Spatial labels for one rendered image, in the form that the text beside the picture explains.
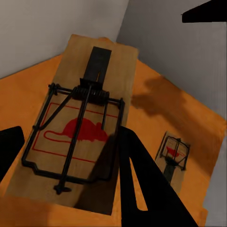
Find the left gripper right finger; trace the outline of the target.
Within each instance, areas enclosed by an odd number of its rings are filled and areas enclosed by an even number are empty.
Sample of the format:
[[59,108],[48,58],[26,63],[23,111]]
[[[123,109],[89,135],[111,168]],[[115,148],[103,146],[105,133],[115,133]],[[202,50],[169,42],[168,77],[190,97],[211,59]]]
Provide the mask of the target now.
[[[137,208],[130,158],[148,211]],[[197,227],[136,133],[119,126],[122,227]]]

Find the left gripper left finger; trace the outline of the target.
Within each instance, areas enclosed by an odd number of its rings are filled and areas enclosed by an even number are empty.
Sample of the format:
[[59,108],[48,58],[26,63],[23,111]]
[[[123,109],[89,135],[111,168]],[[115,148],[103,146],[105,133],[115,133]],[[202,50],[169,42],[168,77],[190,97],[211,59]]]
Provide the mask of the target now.
[[20,126],[0,131],[0,182],[25,143]]

